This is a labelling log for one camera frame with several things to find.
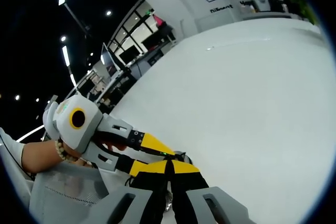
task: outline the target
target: black ceiling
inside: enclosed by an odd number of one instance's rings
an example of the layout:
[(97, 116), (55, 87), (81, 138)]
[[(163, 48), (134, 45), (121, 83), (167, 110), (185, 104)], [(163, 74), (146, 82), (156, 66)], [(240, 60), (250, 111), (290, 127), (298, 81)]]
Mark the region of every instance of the black ceiling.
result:
[[(99, 58), (90, 59), (90, 53), (100, 55), (102, 43), (109, 41), (136, 1), (67, 0), (87, 29), (89, 36), (85, 36), (58, 0), (4, 0), (0, 127), (19, 138), (42, 125), (41, 116), (52, 95), (62, 100), (73, 88), (61, 53), (61, 36), (68, 38), (71, 70), (79, 80), (88, 70), (87, 60)], [(109, 17), (107, 10), (112, 11)]]

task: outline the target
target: gray fabric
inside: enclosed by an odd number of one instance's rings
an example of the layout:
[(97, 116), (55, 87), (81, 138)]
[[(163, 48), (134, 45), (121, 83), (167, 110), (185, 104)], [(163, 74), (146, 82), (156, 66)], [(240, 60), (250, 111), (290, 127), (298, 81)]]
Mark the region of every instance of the gray fabric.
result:
[(107, 194), (97, 169), (63, 162), (36, 176), (29, 210), (39, 223), (79, 223)]

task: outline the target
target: human arm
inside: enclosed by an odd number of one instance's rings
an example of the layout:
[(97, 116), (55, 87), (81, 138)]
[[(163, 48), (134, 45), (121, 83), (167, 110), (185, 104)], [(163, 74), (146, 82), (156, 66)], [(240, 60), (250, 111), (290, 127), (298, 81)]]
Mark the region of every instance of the human arm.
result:
[[(118, 144), (111, 144), (110, 142), (101, 141), (105, 143), (109, 150), (115, 146), (123, 151), (126, 147)], [(68, 145), (63, 143), (64, 150), (73, 157), (80, 158), (80, 153), (72, 150)], [(55, 141), (49, 140), (38, 143), (28, 143), (24, 146), (22, 152), (22, 168), (29, 173), (40, 173), (44, 170), (50, 169), (53, 166), (61, 163), (63, 160), (58, 155), (55, 147)]]

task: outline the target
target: white robotic hand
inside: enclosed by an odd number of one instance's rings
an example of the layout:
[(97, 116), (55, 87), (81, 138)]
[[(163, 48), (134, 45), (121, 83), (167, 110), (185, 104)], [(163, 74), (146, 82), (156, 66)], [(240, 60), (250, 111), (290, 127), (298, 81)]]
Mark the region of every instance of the white robotic hand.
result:
[(74, 95), (60, 105), (53, 102), (43, 115), (43, 123), (52, 139), (61, 138), (87, 161), (110, 171), (119, 169), (132, 176), (140, 162), (110, 151), (101, 141), (128, 146), (158, 156), (175, 153), (149, 133), (133, 130), (123, 120), (102, 114), (97, 105), (81, 95)]
[(96, 104), (78, 94), (60, 105), (53, 102), (43, 115), (43, 123), (52, 139), (61, 138), (70, 148), (81, 154), (86, 151), (96, 131), (127, 138), (133, 129), (122, 120), (103, 115)]

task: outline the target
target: cable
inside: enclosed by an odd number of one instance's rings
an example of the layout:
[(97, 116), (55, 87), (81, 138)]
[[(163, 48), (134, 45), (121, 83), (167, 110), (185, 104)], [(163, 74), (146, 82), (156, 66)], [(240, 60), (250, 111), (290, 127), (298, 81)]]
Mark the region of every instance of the cable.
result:
[(125, 182), (125, 186), (127, 185), (127, 182), (128, 182), (128, 186), (131, 186), (131, 183), (133, 182), (134, 178), (135, 177), (133, 177), (133, 176), (129, 177)]
[(34, 181), (34, 180), (35, 180), (34, 176), (29, 175), (25, 170), (22, 169), (22, 167), (20, 166), (20, 164), (18, 163), (18, 161), (16, 161), (16, 159), (14, 158), (14, 156), (12, 155), (12, 153), (9, 151), (9, 149), (8, 149), (8, 147), (7, 147), (7, 145), (6, 145), (5, 141), (4, 141), (4, 139), (3, 139), (2, 136), (1, 136), (1, 134), (0, 134), (0, 137), (1, 137), (1, 140), (2, 140), (2, 142), (4, 143), (4, 146), (6, 147), (8, 153), (11, 155), (12, 159), (14, 159), (14, 161), (15, 161), (15, 163), (18, 165), (18, 167), (20, 167), (20, 169), (21, 169), (21, 170), (22, 170), (22, 171), (23, 171), (29, 178), (31, 178), (32, 181)]

